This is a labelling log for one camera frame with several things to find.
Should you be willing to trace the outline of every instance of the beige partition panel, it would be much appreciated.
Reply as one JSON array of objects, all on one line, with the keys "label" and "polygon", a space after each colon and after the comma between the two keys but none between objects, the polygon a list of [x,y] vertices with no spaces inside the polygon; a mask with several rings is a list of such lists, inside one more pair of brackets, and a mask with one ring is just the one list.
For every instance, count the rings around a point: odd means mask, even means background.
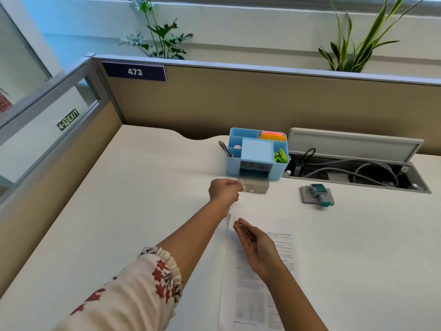
[{"label": "beige partition panel", "polygon": [[441,87],[184,66],[165,72],[166,83],[107,77],[128,124],[193,139],[231,127],[422,138],[421,153],[441,155]]},{"label": "beige partition panel", "polygon": [[109,103],[0,223],[0,296],[121,125]]}]

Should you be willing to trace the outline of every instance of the green exit sign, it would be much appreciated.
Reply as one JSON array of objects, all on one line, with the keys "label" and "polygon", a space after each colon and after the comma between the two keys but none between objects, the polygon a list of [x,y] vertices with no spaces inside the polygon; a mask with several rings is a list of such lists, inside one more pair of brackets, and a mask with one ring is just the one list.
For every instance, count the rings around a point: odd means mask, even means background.
[{"label": "green exit sign", "polygon": [[72,123],[78,116],[80,116],[80,113],[74,109],[71,112],[69,112],[66,117],[64,117],[60,122],[57,123],[57,127],[63,131],[65,128],[67,128],[70,123]]}]

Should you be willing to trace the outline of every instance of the floral shirt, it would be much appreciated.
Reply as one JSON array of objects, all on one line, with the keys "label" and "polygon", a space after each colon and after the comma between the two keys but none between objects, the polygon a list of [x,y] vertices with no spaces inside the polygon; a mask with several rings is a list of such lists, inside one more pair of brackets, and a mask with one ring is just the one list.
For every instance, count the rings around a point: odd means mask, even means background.
[{"label": "floral shirt", "polygon": [[144,248],[54,331],[162,331],[175,315],[181,291],[181,273],[174,258],[161,248]]}]

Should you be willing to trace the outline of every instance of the cable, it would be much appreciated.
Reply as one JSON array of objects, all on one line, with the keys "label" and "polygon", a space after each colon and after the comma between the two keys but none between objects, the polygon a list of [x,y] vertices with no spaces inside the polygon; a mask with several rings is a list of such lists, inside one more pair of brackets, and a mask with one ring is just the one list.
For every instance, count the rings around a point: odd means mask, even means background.
[{"label": "cable", "polygon": [[[322,162],[322,163],[314,163],[314,164],[309,164],[309,165],[322,166],[322,165],[330,165],[330,164],[340,163],[340,162],[342,162],[342,161],[355,161],[355,160],[356,160],[356,159],[341,159],[341,160],[336,160],[336,161],[328,161],[328,162]],[[367,163],[366,163],[366,164],[363,164],[363,165],[361,165],[361,166],[359,166],[359,167],[356,169],[355,173],[358,173],[358,172],[361,170],[361,168],[366,167],[366,166],[368,166],[368,165],[370,165],[370,164],[378,165],[378,166],[383,167],[384,169],[388,170],[388,171],[392,174],[392,176],[393,176],[394,179],[395,179],[395,187],[398,187],[398,184],[399,184],[399,183],[398,183],[398,177],[396,176],[396,174],[392,171],[392,169],[391,169],[388,165],[386,165],[386,164],[384,164],[384,163],[382,163],[382,162],[375,161],[375,160],[370,160],[370,159],[362,159],[362,160],[363,160],[363,161],[367,161]],[[355,176],[353,177],[352,181],[353,181],[354,183],[356,183]]]},{"label": "cable", "polygon": [[311,159],[311,157],[314,155],[314,153],[315,153],[315,147],[312,147],[311,149],[309,149],[309,150],[307,150],[306,152],[305,152],[305,154],[300,158],[300,162],[303,160],[303,158],[305,158],[305,156],[309,153],[309,151],[311,151],[311,150],[314,150],[313,152],[312,152],[312,154],[308,157],[308,158],[306,158],[306,160],[303,162],[304,164],[306,164],[310,159]]},{"label": "cable", "polygon": [[306,174],[306,175],[303,176],[302,178],[307,178],[307,177],[313,175],[314,173],[322,172],[322,171],[325,171],[325,170],[337,171],[337,172],[342,172],[342,173],[346,173],[346,174],[349,174],[349,175],[354,175],[354,176],[356,176],[356,177],[360,177],[360,178],[366,179],[366,180],[368,180],[368,181],[370,181],[370,182],[373,182],[373,183],[379,184],[380,186],[385,186],[385,187],[386,187],[386,185],[385,185],[384,183],[381,183],[381,182],[375,181],[375,180],[373,180],[373,179],[371,179],[371,178],[365,177],[365,176],[360,175],[360,174],[358,174],[358,173],[352,173],[352,172],[349,172],[349,171],[347,171],[347,170],[345,170],[345,169],[339,169],[339,168],[335,168],[335,167],[323,167],[323,168],[319,168],[319,169],[317,169],[317,170],[315,170],[315,171],[313,171],[313,172],[311,172],[311,173]]}]

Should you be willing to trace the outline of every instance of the person's left hand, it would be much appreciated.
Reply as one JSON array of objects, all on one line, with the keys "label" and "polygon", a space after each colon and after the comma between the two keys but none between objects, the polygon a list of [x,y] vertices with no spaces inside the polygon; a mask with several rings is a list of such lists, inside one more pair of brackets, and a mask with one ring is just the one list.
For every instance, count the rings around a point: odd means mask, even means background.
[{"label": "person's left hand", "polygon": [[240,192],[242,188],[243,185],[237,180],[214,179],[208,189],[210,202],[220,205],[224,212],[226,212],[225,216],[227,216],[230,206],[239,200],[238,192]]}]

